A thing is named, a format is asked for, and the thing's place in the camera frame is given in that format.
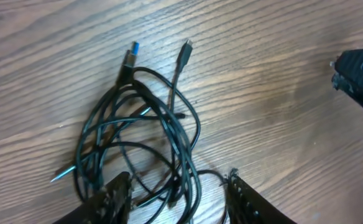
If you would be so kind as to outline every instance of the carbon fiber part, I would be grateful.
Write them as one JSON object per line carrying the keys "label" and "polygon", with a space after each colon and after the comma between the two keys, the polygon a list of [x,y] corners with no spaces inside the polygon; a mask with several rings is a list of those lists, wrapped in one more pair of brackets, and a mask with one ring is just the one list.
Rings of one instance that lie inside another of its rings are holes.
{"label": "carbon fiber part", "polygon": [[54,224],[126,224],[131,202],[131,175],[121,172],[100,192]]}
{"label": "carbon fiber part", "polygon": [[237,169],[227,178],[226,208],[231,224],[295,223],[245,183],[237,175]]}
{"label": "carbon fiber part", "polygon": [[363,49],[347,50],[334,63],[333,87],[363,107]]}

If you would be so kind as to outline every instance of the cable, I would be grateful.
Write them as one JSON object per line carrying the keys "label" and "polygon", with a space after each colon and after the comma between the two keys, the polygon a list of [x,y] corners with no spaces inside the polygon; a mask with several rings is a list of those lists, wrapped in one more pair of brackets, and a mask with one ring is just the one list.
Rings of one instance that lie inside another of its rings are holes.
{"label": "cable", "polygon": [[[185,198],[186,206],[178,223],[192,223],[193,215],[200,204],[202,195],[201,182],[198,176],[213,174],[219,177],[221,184],[225,184],[224,177],[214,170],[196,170],[191,158],[191,152],[200,135],[201,125],[192,105],[177,90],[177,81],[183,67],[190,58],[193,49],[192,42],[188,40],[181,48],[173,82],[168,81],[161,74],[149,68],[134,67],[138,48],[139,44],[135,42],[132,50],[127,51],[116,84],[98,101],[83,127],[75,153],[75,169],[73,169],[73,180],[76,192],[81,201],[85,202],[90,196],[89,192],[93,191],[93,193],[96,193],[100,190],[104,185],[102,174],[104,158],[108,150],[117,147],[125,158],[133,177],[136,178],[137,182],[148,193],[148,196],[139,202],[136,208],[148,206],[157,200],[162,201],[159,209],[146,223],[152,223],[166,204],[173,206],[182,197]],[[145,72],[157,77],[172,90],[170,106],[167,106],[162,100],[154,96],[148,87],[135,79],[137,72]],[[188,139],[183,126],[179,122],[179,119],[185,118],[185,114],[174,112],[176,96],[181,99],[190,110],[192,117],[194,117],[196,129],[192,140]],[[145,104],[129,117],[119,116],[117,114],[118,109],[133,98],[141,98]],[[152,111],[155,116],[146,116],[149,111]],[[161,153],[145,144],[122,140],[121,133],[123,130],[136,121],[144,120],[156,120],[160,122],[171,145],[170,161],[161,155]],[[104,136],[107,128],[111,130],[110,138],[105,138]],[[92,134],[95,138],[92,150],[87,154],[83,154],[86,138]],[[170,176],[159,190],[155,192],[150,190],[136,174],[137,171],[126,153],[126,146],[138,147],[152,153],[169,168]],[[83,179],[82,185],[78,181],[79,177]],[[226,221],[226,215],[225,211],[222,223]]]}

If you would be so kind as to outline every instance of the wood grain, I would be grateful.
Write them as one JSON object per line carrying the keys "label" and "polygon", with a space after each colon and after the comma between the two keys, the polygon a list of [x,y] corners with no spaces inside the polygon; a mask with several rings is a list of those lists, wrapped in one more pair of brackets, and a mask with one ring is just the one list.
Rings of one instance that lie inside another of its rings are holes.
{"label": "wood grain", "polygon": [[[0,0],[0,223],[51,223],[78,206],[70,176],[49,180],[70,161],[124,52],[138,40],[137,64],[171,78],[186,39],[194,51],[178,87],[202,122],[197,168],[239,168],[298,223],[363,223],[363,109],[332,89],[329,67],[363,48],[363,1],[353,0]],[[192,131],[192,119],[183,122]],[[147,125],[126,138],[160,139]],[[141,169],[160,169],[142,153],[131,149]],[[118,158],[106,177],[125,169]],[[145,180],[154,186],[155,174]],[[217,223],[223,190],[212,177],[202,183],[195,223]]]}

